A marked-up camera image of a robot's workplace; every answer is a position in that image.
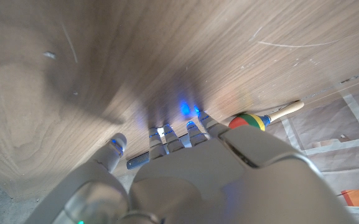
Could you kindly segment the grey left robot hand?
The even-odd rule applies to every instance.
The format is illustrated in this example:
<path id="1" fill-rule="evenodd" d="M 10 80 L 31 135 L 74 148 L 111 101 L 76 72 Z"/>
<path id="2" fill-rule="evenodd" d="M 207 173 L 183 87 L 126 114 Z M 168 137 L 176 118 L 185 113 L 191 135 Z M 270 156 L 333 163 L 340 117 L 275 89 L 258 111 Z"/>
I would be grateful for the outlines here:
<path id="1" fill-rule="evenodd" d="M 129 190 L 113 176 L 115 134 L 49 193 L 28 223 L 353 223 L 303 153 L 251 125 L 201 111 L 185 147 L 169 125 L 149 131 L 150 156 Z"/>

